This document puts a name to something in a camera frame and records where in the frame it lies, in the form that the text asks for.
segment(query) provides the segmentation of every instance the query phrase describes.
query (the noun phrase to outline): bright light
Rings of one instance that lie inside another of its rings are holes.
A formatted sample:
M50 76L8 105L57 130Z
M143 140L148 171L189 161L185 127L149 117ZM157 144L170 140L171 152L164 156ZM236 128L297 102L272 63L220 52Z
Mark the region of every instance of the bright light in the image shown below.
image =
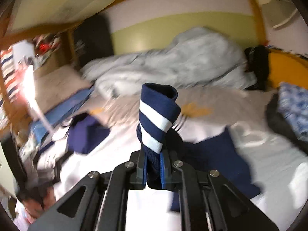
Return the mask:
M32 65L30 65L25 72L25 76L23 79L23 93L27 101L32 104L35 99L35 86Z

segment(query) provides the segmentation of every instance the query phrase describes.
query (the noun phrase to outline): crumpled comforter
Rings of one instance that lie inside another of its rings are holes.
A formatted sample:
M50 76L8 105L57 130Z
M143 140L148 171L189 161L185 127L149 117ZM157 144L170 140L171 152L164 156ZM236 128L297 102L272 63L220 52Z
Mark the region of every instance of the crumpled comforter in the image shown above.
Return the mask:
M220 33L196 27L177 35L162 50L96 59L81 71L95 81L95 89L106 99L141 92L146 82L175 88L218 85L243 89L256 78L245 73L241 48Z

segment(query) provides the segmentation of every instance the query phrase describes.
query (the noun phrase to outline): lamp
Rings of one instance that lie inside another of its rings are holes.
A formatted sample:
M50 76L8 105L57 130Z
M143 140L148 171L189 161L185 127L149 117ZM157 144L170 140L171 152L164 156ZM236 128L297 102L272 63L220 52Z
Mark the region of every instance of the lamp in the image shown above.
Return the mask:
M33 112L41 120L43 126L47 129L49 134L52 136L54 134L54 129L52 125L48 122L47 118L41 111L35 100L35 85L34 85L34 76L33 76L33 66L29 65L25 71L23 79L23 94L28 101L30 108L33 109Z

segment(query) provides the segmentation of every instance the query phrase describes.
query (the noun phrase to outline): orange cushion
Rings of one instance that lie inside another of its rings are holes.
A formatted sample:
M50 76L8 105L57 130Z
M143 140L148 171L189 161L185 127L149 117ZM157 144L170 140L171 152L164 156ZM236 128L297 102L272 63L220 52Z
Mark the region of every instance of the orange cushion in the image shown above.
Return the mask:
M308 68L283 53L269 53L269 81L272 87L288 82L308 89Z

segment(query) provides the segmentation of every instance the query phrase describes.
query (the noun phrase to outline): pile of clothes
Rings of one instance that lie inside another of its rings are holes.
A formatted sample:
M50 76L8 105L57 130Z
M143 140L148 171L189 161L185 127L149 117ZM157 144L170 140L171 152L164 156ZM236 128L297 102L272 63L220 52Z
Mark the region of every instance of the pile of clothes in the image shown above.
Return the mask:
M268 126L308 154L308 90L281 82L266 108Z

